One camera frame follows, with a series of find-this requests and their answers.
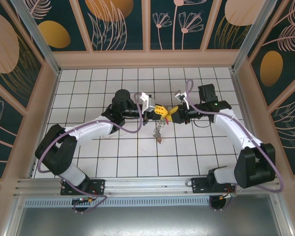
yellow object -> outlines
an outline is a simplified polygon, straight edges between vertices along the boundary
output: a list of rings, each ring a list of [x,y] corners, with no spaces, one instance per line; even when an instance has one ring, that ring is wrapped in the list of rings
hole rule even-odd
[[[0,15],[0,73],[7,74],[14,70],[19,54],[18,35],[11,24]]]
[[[161,115],[161,119],[164,119],[167,116],[168,112],[163,106],[156,105],[154,108],[154,112],[158,115]]]
[[[166,119],[170,122],[173,122],[172,114],[178,110],[178,106],[173,107],[167,114]]]
[[[234,26],[254,23],[264,0],[228,0],[225,4],[226,20]]]
[[[133,0],[85,0],[89,10],[94,16],[103,21],[116,21],[118,17],[114,17],[114,8],[121,11],[124,18],[126,18],[133,9]]]
[[[70,44],[68,31],[55,21],[43,21],[38,25],[49,46],[54,48],[65,48]]]
[[[261,62],[260,66],[260,79],[261,82],[267,86],[271,87],[274,85],[283,69],[283,59],[282,56],[276,51],[267,52]]]

grid tile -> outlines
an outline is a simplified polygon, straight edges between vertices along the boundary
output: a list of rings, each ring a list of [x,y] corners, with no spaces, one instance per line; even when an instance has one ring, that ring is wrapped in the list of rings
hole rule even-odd
[[[226,71],[226,68],[62,71],[47,129],[55,123],[62,127],[76,126],[96,119],[120,88],[130,91],[131,98],[138,91],[151,94],[157,104],[170,110],[179,104],[175,92],[185,91],[185,78],[194,80],[190,94],[194,103],[199,102],[197,87],[213,83],[218,99],[228,101],[243,122],[234,86]],[[155,124],[150,121],[135,134],[120,130],[95,137],[76,148],[73,163],[90,177],[205,175],[210,169],[236,163],[233,145],[220,129],[210,125],[208,118],[197,119],[189,125],[170,122],[161,128],[161,144],[153,137]],[[134,131],[138,121],[128,119],[123,127]],[[54,177],[51,173],[36,172],[35,177]]]

white tile floor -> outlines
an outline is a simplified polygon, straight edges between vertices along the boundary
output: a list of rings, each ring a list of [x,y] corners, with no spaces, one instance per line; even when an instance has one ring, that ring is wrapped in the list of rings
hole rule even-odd
[[[197,86],[214,84],[219,100],[226,100],[242,119],[235,89],[227,68],[135,68],[64,70],[52,106],[47,129],[53,124],[72,126],[99,116],[114,93],[127,89],[146,92],[158,104],[172,107],[174,93],[185,90],[185,79],[195,83],[191,98],[199,102]],[[155,122],[138,134],[116,132],[76,149],[74,163],[90,177],[153,177],[205,175],[208,170],[234,164],[236,154],[226,135],[207,118],[189,125],[170,123],[161,129],[162,143],[153,138]],[[124,126],[135,130],[137,121]],[[33,172],[34,178],[54,177]]]

black mounting plate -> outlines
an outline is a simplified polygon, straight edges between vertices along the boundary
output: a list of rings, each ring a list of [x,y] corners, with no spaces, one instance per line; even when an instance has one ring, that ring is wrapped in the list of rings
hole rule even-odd
[[[86,190],[86,193],[94,194],[93,188],[95,189],[97,195],[103,195],[105,190],[105,180],[90,179],[89,188]],[[83,194],[74,190],[66,181],[62,181],[60,195],[68,196],[68,195],[83,195]]]
[[[214,187],[211,188],[207,182],[206,177],[192,178],[191,186],[193,193],[227,193],[227,188],[235,191],[235,186],[231,185],[230,183],[216,183]]]

perforated metal strip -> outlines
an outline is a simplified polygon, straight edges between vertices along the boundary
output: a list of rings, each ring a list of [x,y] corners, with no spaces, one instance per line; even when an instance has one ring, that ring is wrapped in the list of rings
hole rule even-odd
[[[73,198],[56,199],[26,199],[24,208],[48,208],[48,207],[72,207]],[[92,203],[83,203],[77,207],[93,206],[99,200]],[[137,198],[108,198],[99,207],[163,207],[163,206],[199,206],[208,205],[208,196],[188,197],[137,197]]]

